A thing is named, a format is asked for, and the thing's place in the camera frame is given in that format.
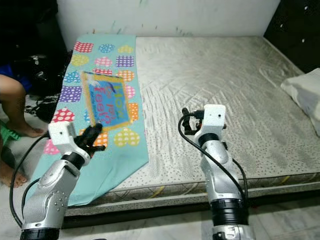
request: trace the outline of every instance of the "polka dot pattern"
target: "polka dot pattern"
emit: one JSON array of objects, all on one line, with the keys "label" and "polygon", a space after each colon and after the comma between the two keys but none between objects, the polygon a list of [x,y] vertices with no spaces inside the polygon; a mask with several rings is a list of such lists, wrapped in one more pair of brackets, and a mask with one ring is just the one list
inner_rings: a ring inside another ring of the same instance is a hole
[{"label": "polka dot pattern", "polygon": [[[82,135],[84,133],[85,129],[81,129],[79,132],[79,135]],[[93,146],[108,146],[108,133],[102,132],[99,134],[99,136],[96,138],[95,142],[93,143]]]},{"label": "polka dot pattern", "polygon": [[139,119],[138,103],[129,103],[129,117],[131,121],[137,121]]},{"label": "polka dot pattern", "polygon": [[87,109],[84,111],[83,118],[88,124],[90,123],[90,117]]},{"label": "polka dot pattern", "polygon": [[113,50],[115,49],[115,45],[106,43],[106,44],[102,44],[99,46],[99,51],[104,53],[104,54],[108,54],[111,53]]},{"label": "polka dot pattern", "polygon": [[128,45],[124,45],[122,47],[118,48],[118,53],[132,53],[134,51],[133,47],[130,47]]},{"label": "polka dot pattern", "polygon": [[117,56],[115,60],[117,67],[133,67],[135,65],[134,56]]},{"label": "polka dot pattern", "polygon": [[49,154],[49,155],[56,155],[56,154],[59,154],[60,151],[58,150],[58,148],[55,145],[53,145],[52,139],[49,139],[45,143],[43,153]]},{"label": "polka dot pattern", "polygon": [[93,46],[93,43],[76,41],[73,50],[80,53],[91,53]]},{"label": "polka dot pattern", "polygon": [[110,70],[110,69],[99,69],[99,68],[95,67],[92,71],[95,74],[112,75],[112,70]]},{"label": "polka dot pattern", "polygon": [[88,62],[89,62],[89,57],[86,55],[80,55],[80,54],[73,55],[70,61],[70,63],[75,67],[85,65]]},{"label": "polka dot pattern", "polygon": [[67,82],[67,83],[72,83],[72,82],[80,83],[81,82],[80,75],[79,75],[79,73],[77,71],[67,72],[64,75],[64,79],[63,80],[65,82]]},{"label": "polka dot pattern", "polygon": [[75,103],[80,101],[81,86],[62,86],[59,102]]},{"label": "polka dot pattern", "polygon": [[129,70],[118,71],[116,75],[122,77],[125,82],[131,82],[135,78],[135,73]]},{"label": "polka dot pattern", "polygon": [[99,57],[99,58],[96,58],[94,60],[94,63],[96,66],[106,66],[106,67],[109,67],[112,65],[112,61],[106,57],[106,56],[103,56],[103,57]]},{"label": "polka dot pattern", "polygon": [[136,95],[136,90],[132,86],[125,86],[126,95],[129,99],[132,99]]},{"label": "polka dot pattern", "polygon": [[114,144],[118,147],[124,147],[127,144],[137,146],[139,142],[139,134],[126,127],[114,137]]},{"label": "polka dot pattern", "polygon": [[55,111],[51,123],[68,121],[72,122],[75,120],[75,114],[70,111],[68,108],[64,107]]}]

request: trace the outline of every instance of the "blue shorts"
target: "blue shorts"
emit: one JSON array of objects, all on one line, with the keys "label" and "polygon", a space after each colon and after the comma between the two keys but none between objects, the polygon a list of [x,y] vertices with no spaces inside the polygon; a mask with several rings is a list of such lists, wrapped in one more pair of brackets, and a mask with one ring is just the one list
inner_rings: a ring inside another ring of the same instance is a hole
[{"label": "blue shorts", "polygon": [[32,87],[31,82],[26,76],[19,76],[13,73],[10,64],[0,66],[0,75],[5,75],[9,78],[17,80],[19,83],[22,84],[26,93],[28,93]]}]

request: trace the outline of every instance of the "person's leg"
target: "person's leg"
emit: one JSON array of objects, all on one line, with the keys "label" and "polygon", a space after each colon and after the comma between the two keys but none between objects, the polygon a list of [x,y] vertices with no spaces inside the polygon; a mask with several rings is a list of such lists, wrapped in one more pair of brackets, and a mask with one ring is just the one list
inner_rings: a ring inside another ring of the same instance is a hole
[{"label": "person's leg", "polygon": [[13,78],[0,75],[0,101],[2,109],[9,117],[6,126],[19,134],[32,138],[44,134],[42,129],[31,127],[25,120],[24,108],[26,91],[22,84]]},{"label": "person's leg", "polygon": [[[0,135],[0,182],[4,183],[8,187],[10,187],[11,179],[12,179],[12,175],[14,173],[14,170],[10,166],[8,166],[8,164],[6,164],[1,159],[2,148],[3,148],[3,140],[2,140],[2,137]],[[20,174],[18,172],[16,177],[15,177],[14,187],[15,188],[20,187],[26,181],[27,181],[27,179],[22,174]]]}]

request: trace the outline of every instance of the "bed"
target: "bed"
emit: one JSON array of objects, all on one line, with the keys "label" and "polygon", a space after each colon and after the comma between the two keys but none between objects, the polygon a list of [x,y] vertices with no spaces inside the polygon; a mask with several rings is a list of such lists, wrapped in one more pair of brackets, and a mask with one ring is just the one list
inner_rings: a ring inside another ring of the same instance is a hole
[{"label": "bed", "polygon": [[267,40],[137,37],[135,51],[149,163],[67,216],[206,203],[200,154],[177,123],[183,107],[208,103],[226,106],[223,136],[251,198],[320,189],[320,138],[280,88],[303,72]]}]

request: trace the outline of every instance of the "white wall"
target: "white wall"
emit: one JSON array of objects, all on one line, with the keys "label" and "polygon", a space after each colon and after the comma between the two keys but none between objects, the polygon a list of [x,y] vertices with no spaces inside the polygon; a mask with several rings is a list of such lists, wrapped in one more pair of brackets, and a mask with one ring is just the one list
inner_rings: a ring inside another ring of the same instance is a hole
[{"label": "white wall", "polygon": [[280,0],[57,0],[67,47],[92,33],[262,36]]}]

